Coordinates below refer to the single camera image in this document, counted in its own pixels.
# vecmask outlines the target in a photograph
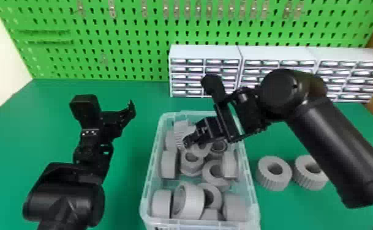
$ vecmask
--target gray roller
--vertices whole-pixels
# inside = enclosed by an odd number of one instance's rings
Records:
[[[258,162],[256,180],[272,191],[282,191],[292,178],[292,170],[288,163],[279,157],[265,156]]]
[[[293,180],[309,190],[321,190],[326,185],[328,177],[310,155],[299,156],[293,167]]]

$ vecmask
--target plastic storage bin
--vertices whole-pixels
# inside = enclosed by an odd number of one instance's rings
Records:
[[[259,230],[260,229],[260,212],[256,198],[255,188],[251,176],[251,170],[248,164],[244,143],[238,143],[238,167],[239,177],[233,183],[227,193],[240,195],[247,204],[248,219],[246,222],[237,221],[208,221],[208,220],[181,220],[155,218],[150,214],[151,199],[154,192],[158,189],[175,190],[181,181],[189,181],[195,184],[202,181],[201,177],[187,177],[178,173],[175,180],[163,179],[160,177],[160,158],[164,150],[164,141],[166,131],[173,128],[173,123],[184,119],[191,122],[197,122],[207,116],[215,116],[214,112],[209,111],[181,111],[180,113],[165,113],[159,119],[157,126],[155,142],[151,153],[148,173],[146,175],[145,186],[140,201],[139,213],[145,223],[147,230],[160,229],[228,229],[228,230]]]

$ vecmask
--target robotic arm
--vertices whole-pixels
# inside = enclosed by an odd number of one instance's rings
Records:
[[[348,208],[373,204],[373,147],[326,97],[325,83],[314,75],[289,69],[269,73],[259,87],[227,95],[219,76],[205,76],[216,117],[196,123],[184,145],[226,139],[235,143],[284,121],[337,188]],[[244,133],[239,133],[228,104]]]
[[[39,221],[38,230],[85,230],[99,223],[112,141],[136,115],[132,101],[121,111],[101,111],[95,95],[77,95],[69,105],[82,127],[73,163],[50,163],[23,204],[24,218]]]

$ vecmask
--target green table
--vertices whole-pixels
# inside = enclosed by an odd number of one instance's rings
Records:
[[[68,103],[75,94],[96,94],[104,110],[117,110],[132,99],[136,118],[114,141],[115,155],[104,183],[107,196],[103,220],[96,229],[144,229],[139,200],[157,122],[169,111],[212,110],[212,101],[170,98],[168,83],[34,80],[0,107],[0,229],[36,229],[24,221],[26,195],[49,162],[71,161],[80,126]],[[373,116],[357,103],[338,107],[373,144]],[[245,140],[252,171],[264,155],[293,160],[307,154],[285,124]],[[307,191],[293,182],[283,192],[265,190],[255,183],[262,228],[371,229],[373,206],[348,210],[332,184]]]

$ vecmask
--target black cylindrical motor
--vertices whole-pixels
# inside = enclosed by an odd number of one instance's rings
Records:
[[[81,230],[96,226],[105,209],[105,193],[100,185],[40,184],[23,205],[23,216],[40,221],[38,230]]]

